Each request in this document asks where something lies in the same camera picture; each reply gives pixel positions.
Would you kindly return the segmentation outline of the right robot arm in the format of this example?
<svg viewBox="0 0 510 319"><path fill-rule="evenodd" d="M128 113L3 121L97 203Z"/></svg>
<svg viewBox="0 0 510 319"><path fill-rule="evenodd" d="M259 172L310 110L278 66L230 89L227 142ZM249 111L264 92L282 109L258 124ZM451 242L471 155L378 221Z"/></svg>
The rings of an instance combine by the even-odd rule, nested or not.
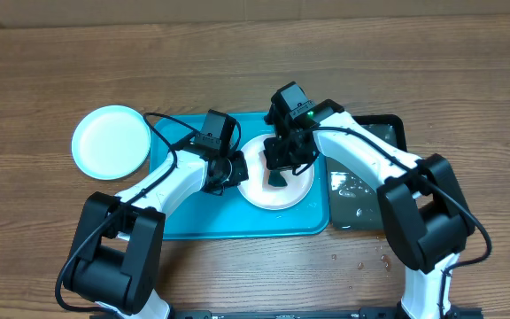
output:
<svg viewBox="0 0 510 319"><path fill-rule="evenodd" d="M319 104L294 82L278 89L265 116L267 168L294 175L319 157L336 160L375 190L382 227L406 267L402 318L454 318L450 276L475 223L450 163L422 159L373 135L331 99Z"/></svg>

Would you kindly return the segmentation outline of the white plate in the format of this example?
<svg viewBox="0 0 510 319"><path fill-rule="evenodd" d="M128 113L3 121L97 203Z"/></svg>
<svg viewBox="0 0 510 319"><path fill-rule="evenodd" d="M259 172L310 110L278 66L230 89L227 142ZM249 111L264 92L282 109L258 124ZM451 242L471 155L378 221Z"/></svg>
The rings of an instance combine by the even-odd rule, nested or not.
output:
<svg viewBox="0 0 510 319"><path fill-rule="evenodd" d="M266 166L263 142L272 136L256 136L241 148L248 168L248 179L241 182L238 189L254 206L266 210L282 210L296 205L310 191L313 186L314 166L310 166L298 176L294 176L289 170L279 171L286 185L270 185L270 171Z"/></svg>

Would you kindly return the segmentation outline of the light blue plate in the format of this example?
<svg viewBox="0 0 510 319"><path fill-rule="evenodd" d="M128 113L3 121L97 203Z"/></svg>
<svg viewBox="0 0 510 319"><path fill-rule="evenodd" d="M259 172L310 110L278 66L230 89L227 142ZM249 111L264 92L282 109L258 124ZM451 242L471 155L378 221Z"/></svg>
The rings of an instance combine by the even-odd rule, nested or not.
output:
<svg viewBox="0 0 510 319"><path fill-rule="evenodd" d="M146 160L151 132L143 116L124 105L100 107L77 125L71 153L77 168L98 180L133 174Z"/></svg>

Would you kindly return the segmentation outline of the green orange sponge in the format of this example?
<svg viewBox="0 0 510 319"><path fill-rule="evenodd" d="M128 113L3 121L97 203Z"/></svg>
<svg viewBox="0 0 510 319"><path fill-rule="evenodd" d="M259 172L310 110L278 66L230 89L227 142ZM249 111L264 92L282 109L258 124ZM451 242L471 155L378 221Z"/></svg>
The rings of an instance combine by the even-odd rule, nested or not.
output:
<svg viewBox="0 0 510 319"><path fill-rule="evenodd" d="M282 176L279 170L270 170L267 183L275 188L283 188L288 185L286 179Z"/></svg>

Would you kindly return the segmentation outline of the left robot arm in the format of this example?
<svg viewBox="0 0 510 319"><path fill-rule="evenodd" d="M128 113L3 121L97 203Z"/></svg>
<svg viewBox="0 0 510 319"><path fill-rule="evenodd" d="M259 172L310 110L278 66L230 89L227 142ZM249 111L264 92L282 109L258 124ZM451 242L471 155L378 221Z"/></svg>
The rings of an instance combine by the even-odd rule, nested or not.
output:
<svg viewBox="0 0 510 319"><path fill-rule="evenodd" d="M85 201L68 258L55 284L66 311L94 318L170 318L155 291L166 219L190 195L222 195L247 180L238 149L241 126L210 110L201 129L168 146L165 162L115 196Z"/></svg>

